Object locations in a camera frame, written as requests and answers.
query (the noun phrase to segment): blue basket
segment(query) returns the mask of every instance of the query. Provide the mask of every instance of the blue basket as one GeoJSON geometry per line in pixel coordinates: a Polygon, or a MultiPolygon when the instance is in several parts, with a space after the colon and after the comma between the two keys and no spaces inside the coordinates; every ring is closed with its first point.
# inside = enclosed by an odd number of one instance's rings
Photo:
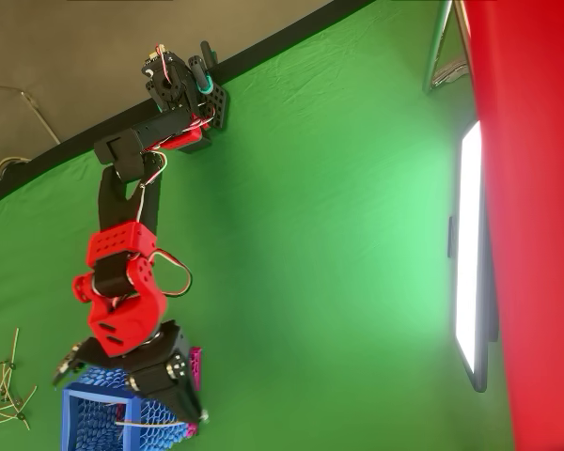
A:
{"type": "Polygon", "coordinates": [[[89,368],[63,390],[61,451],[162,451],[192,437],[194,425],[168,428],[118,426],[116,421],[174,423],[171,411],[125,388],[125,372],[89,368]]]}

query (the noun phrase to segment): green screen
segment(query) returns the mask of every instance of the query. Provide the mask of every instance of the green screen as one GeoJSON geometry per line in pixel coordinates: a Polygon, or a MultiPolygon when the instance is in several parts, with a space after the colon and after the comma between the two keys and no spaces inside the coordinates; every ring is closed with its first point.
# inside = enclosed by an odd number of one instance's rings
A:
{"type": "MultiPolygon", "coordinates": [[[[477,394],[453,339],[447,218],[474,105],[467,77],[422,93],[436,8],[361,9],[228,83],[227,129],[169,154],[158,244],[196,279],[166,316],[203,348],[211,418],[176,449],[512,448],[499,346],[477,394]]],[[[101,171],[88,153],[0,202],[0,361],[20,327],[12,385],[39,386],[31,431],[0,425],[0,449],[58,449],[50,380],[89,335],[71,279],[101,171]]]]}

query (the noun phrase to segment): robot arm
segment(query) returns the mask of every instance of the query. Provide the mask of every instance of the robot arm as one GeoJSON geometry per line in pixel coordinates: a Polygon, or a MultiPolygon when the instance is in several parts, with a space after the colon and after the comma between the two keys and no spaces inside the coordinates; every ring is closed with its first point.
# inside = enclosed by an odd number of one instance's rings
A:
{"type": "MultiPolygon", "coordinates": [[[[207,66],[212,65],[209,44],[201,47],[207,66]]],[[[163,46],[149,56],[142,71],[161,114],[95,145],[99,161],[108,164],[99,191],[101,230],[92,235],[87,249],[91,271],[72,283],[75,297],[90,304],[87,322],[93,336],[73,347],[58,366],[54,384],[86,364],[122,368],[138,395],[164,403],[179,421],[198,424],[203,410],[191,372],[191,348],[175,321],[162,323],[172,293],[160,291],[151,269],[157,253],[169,256],[156,245],[166,164],[162,150],[192,152],[208,145],[208,130],[224,125],[227,93],[199,56],[187,66],[163,46]],[[138,180],[127,198],[127,183],[138,180]]],[[[190,287],[192,275],[187,275],[185,289],[176,295],[190,287]]]]}

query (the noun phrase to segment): white light panel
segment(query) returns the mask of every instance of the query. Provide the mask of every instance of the white light panel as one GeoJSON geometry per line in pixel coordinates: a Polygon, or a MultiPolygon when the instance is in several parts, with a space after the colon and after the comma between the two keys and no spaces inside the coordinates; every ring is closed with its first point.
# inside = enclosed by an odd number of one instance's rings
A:
{"type": "Polygon", "coordinates": [[[460,210],[458,217],[458,271],[456,337],[474,373],[477,336],[478,217],[482,145],[480,122],[462,140],[460,210]]]}

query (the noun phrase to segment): wire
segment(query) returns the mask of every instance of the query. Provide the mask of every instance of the wire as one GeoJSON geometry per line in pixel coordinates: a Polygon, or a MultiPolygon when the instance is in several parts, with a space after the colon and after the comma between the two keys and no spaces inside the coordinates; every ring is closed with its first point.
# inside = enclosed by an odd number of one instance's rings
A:
{"type": "Polygon", "coordinates": [[[169,84],[172,85],[171,80],[169,79],[169,74],[167,73],[167,67],[165,66],[165,55],[161,51],[161,44],[157,44],[155,49],[157,51],[157,55],[159,55],[161,57],[161,61],[163,62],[163,72],[165,74],[165,78],[167,79],[169,84]]]}
{"type": "Polygon", "coordinates": [[[142,190],[142,194],[140,195],[140,205],[138,206],[138,212],[135,215],[135,220],[138,223],[140,222],[140,216],[142,216],[142,209],[144,208],[144,194],[146,192],[147,185],[150,185],[154,180],[156,180],[157,177],[159,177],[167,167],[167,156],[164,153],[158,150],[150,150],[150,152],[157,153],[161,156],[162,166],[157,170],[157,172],[155,172],[152,176],[150,176],[150,178],[147,181],[140,182],[140,184],[138,185],[142,190]]]}
{"type": "Polygon", "coordinates": [[[135,221],[137,223],[140,222],[140,216],[142,216],[142,209],[144,208],[144,192],[145,186],[143,184],[140,185],[140,189],[142,190],[142,194],[140,195],[140,205],[138,206],[138,213],[135,215],[135,221]]]}
{"type": "Polygon", "coordinates": [[[132,421],[116,421],[117,426],[133,426],[135,428],[172,428],[174,426],[187,425],[185,421],[176,421],[175,423],[161,423],[161,424],[146,424],[146,423],[134,423],[132,421]]]}
{"type": "Polygon", "coordinates": [[[165,296],[167,296],[168,298],[179,298],[179,297],[183,296],[184,294],[186,294],[188,292],[188,290],[190,289],[190,287],[192,286],[193,276],[192,276],[192,272],[190,271],[190,268],[188,268],[181,261],[179,261],[177,258],[173,257],[168,252],[164,251],[163,249],[156,249],[156,250],[152,251],[152,253],[149,255],[149,263],[153,262],[155,256],[161,256],[164,259],[166,259],[167,261],[169,261],[170,263],[173,263],[174,265],[176,265],[180,268],[183,268],[186,271],[186,275],[188,277],[186,285],[180,291],[163,291],[163,294],[165,296]]]}
{"type": "Polygon", "coordinates": [[[197,129],[199,127],[202,127],[203,125],[208,124],[209,122],[214,120],[215,119],[215,105],[212,104],[211,106],[213,107],[213,112],[212,112],[210,117],[207,117],[207,118],[200,118],[199,117],[199,118],[193,120],[192,123],[187,128],[182,130],[181,132],[182,133],[189,132],[190,130],[194,130],[194,129],[197,129]]]}
{"type": "Polygon", "coordinates": [[[163,165],[161,166],[161,168],[155,172],[150,179],[148,179],[147,181],[145,181],[143,184],[146,185],[150,185],[157,177],[159,177],[161,175],[161,173],[163,171],[165,171],[165,168],[167,167],[167,157],[165,156],[164,153],[160,152],[159,150],[151,150],[152,153],[157,153],[159,155],[161,155],[161,161],[163,162],[163,165]]]}

